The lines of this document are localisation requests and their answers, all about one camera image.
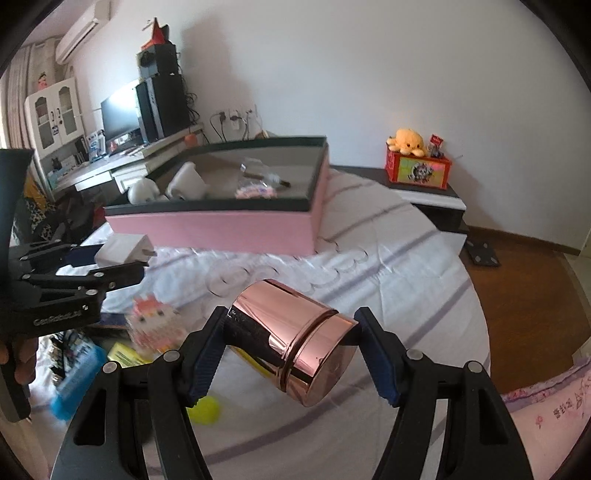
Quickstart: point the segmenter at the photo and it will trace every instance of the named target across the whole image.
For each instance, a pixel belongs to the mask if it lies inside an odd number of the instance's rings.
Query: computer tower
[[[145,141],[168,137],[189,127],[189,107],[181,75],[149,77],[139,83],[136,91]]]
[[[156,130],[156,122],[152,114],[152,107],[150,105],[150,94],[148,93],[148,84],[140,82],[135,88],[137,108],[139,110],[139,129],[142,132],[144,143],[152,143],[158,140],[158,131]]]

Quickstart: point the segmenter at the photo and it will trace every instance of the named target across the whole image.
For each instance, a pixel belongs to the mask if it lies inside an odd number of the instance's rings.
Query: computer monitor
[[[106,142],[139,130],[135,93],[138,83],[139,80],[128,83],[100,103]]]

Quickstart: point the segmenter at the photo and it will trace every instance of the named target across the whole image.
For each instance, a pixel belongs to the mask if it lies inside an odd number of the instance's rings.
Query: blue container
[[[59,420],[70,420],[96,374],[107,361],[106,352],[99,346],[89,345],[70,370],[66,379],[57,387],[57,395],[51,401],[50,409]]]

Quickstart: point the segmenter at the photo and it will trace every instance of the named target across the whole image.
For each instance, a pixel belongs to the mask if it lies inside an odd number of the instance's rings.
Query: glass cabinet door
[[[59,91],[60,106],[58,108],[58,123],[63,127],[66,135],[71,135],[78,127],[76,126],[76,117],[74,115],[74,106],[72,104],[72,91],[69,86],[63,86]]]
[[[39,97],[35,101],[35,120],[37,121],[37,131],[41,140],[41,148],[46,149],[55,143],[51,129],[50,111],[46,97]]]

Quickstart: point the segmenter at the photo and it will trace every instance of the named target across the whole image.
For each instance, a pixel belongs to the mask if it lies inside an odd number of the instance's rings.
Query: yellow octopus plush toy
[[[424,157],[426,154],[423,138],[410,128],[401,128],[396,132],[396,137],[389,137],[386,141],[388,149],[400,152],[402,155],[414,155]]]

